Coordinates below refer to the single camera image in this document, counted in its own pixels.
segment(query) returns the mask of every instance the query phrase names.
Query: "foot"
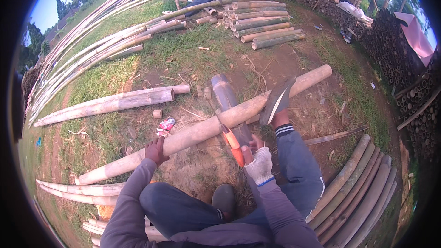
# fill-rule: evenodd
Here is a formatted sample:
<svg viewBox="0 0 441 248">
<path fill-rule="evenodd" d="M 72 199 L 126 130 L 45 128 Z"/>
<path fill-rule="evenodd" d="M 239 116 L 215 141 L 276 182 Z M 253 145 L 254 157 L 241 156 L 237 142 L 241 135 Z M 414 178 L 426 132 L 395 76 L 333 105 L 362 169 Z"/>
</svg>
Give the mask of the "foot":
<svg viewBox="0 0 441 248">
<path fill-rule="evenodd" d="M 295 76 L 290 76 L 278 82 L 271 90 L 265 106 L 260 112 L 259 123 L 261 125 L 270 124 L 276 113 L 288 107 L 289 91 L 294 83 Z"/>
<path fill-rule="evenodd" d="M 235 206 L 234 187 L 230 184 L 220 185 L 213 193 L 211 204 L 223 212 L 227 221 L 232 219 Z"/>
</svg>

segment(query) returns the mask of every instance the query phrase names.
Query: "shoe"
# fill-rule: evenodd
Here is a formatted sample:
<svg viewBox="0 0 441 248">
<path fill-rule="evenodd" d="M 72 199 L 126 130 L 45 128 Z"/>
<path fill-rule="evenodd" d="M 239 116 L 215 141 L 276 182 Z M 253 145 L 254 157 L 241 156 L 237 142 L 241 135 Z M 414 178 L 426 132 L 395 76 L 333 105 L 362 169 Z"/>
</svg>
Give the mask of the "shoe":
<svg viewBox="0 0 441 248">
<path fill-rule="evenodd" d="M 211 205 L 233 216 L 235 206 L 234 187 L 230 184 L 220 185 L 213 193 Z"/>
<path fill-rule="evenodd" d="M 289 91 L 295 83 L 295 76 L 290 76 L 278 82 L 268 95 L 268 99 L 260 112 L 259 123 L 261 125 L 270 124 L 274 114 L 288 107 Z"/>
</svg>

